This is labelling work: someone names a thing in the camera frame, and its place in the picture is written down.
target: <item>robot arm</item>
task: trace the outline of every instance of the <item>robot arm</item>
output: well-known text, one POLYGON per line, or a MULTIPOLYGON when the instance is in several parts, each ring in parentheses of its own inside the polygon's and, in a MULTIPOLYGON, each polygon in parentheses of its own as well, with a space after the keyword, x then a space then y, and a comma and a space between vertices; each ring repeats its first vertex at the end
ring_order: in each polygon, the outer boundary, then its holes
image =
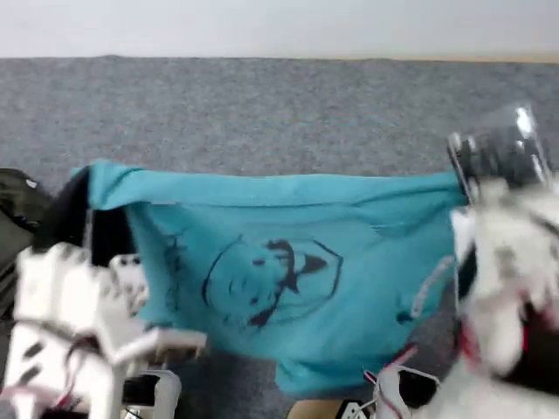
MULTIPOLYGON (((10 351, 0 398, 19 419, 46 409, 78 406, 93 419, 117 419, 129 377, 168 354, 204 347, 194 331, 152 327, 134 315, 148 300, 148 283, 136 255, 92 266, 88 251, 57 244, 18 258, 19 282, 10 351)), ((180 381, 169 371, 156 378, 153 415, 173 416, 180 381)))

